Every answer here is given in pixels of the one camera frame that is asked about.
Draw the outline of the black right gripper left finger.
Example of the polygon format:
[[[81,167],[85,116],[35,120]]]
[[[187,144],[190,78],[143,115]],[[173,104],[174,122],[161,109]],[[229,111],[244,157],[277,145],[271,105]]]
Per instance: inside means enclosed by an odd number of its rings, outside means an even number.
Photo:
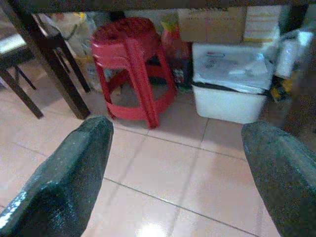
[[[1,213],[1,236],[81,236],[102,186],[113,133],[104,116],[72,131]]]

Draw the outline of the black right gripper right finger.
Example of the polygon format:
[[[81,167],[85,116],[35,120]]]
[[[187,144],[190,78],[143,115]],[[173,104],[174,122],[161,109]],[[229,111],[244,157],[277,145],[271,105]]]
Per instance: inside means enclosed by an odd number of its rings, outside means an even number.
[[[265,121],[241,129],[256,188],[282,237],[316,235],[316,154]]]

